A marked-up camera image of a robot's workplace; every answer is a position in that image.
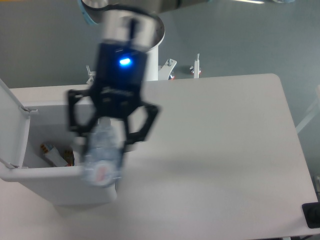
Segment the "plastic water bottle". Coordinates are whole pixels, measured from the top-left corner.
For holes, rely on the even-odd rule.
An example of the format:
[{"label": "plastic water bottle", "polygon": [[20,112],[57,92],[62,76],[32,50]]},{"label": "plastic water bottle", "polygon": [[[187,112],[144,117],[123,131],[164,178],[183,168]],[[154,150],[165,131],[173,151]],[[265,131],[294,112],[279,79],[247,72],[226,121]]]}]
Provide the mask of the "plastic water bottle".
[{"label": "plastic water bottle", "polygon": [[88,151],[84,156],[84,180],[93,186],[109,187],[120,178],[120,157],[110,119],[100,118],[90,135]]}]

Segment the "black object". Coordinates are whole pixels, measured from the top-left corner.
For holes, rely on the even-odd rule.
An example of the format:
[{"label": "black object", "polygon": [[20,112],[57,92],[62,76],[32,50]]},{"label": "black object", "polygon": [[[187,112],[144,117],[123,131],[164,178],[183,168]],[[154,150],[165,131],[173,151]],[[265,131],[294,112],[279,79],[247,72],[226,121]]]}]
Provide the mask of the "black object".
[{"label": "black object", "polygon": [[320,228],[320,202],[305,203],[302,205],[302,210],[308,227]]},{"label": "black object", "polygon": [[[69,130],[86,138],[82,154],[87,152],[90,132],[101,117],[123,121],[126,139],[123,143],[120,167],[128,146],[146,139],[159,112],[158,106],[141,100],[140,91],[146,62],[147,54],[130,48],[130,45],[100,44],[96,76],[92,86],[87,90],[72,89],[67,93]],[[91,98],[95,113],[87,124],[80,125],[75,117],[75,105],[84,97]],[[139,107],[144,107],[147,118],[139,131],[130,132],[129,115]]]}]

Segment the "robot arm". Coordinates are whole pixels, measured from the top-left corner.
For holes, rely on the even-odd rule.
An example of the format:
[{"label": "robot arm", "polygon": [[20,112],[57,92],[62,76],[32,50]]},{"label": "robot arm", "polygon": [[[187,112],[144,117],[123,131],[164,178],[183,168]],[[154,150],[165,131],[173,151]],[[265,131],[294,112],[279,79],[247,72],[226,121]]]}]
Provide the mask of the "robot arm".
[{"label": "robot arm", "polygon": [[210,0],[78,0],[82,14],[88,23],[101,23],[108,5],[120,4],[141,9],[147,13],[160,14],[175,9],[206,3]]}]

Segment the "white stand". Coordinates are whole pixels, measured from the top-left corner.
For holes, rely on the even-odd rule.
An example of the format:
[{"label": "white stand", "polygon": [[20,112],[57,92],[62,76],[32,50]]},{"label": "white stand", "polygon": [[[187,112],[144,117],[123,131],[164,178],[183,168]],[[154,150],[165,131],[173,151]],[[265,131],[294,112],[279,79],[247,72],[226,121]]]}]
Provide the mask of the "white stand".
[{"label": "white stand", "polygon": [[295,127],[296,132],[299,134],[304,127],[310,123],[310,121],[319,113],[320,105],[320,85],[316,88],[317,98],[313,101],[313,103],[307,108],[307,110],[304,113],[304,117],[301,120],[301,122]]}]

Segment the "metal bracket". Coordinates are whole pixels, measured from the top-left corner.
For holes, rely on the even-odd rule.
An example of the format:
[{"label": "metal bracket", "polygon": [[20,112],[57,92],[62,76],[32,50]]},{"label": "metal bracket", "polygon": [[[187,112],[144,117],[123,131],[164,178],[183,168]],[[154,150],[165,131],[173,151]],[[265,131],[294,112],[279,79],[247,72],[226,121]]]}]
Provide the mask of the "metal bracket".
[{"label": "metal bracket", "polygon": [[158,71],[158,80],[169,80],[170,75],[176,65],[177,61],[169,58]]},{"label": "metal bracket", "polygon": [[20,109],[23,113],[27,113],[27,114],[39,114],[38,109],[30,109],[27,108],[25,106],[20,106]]}]

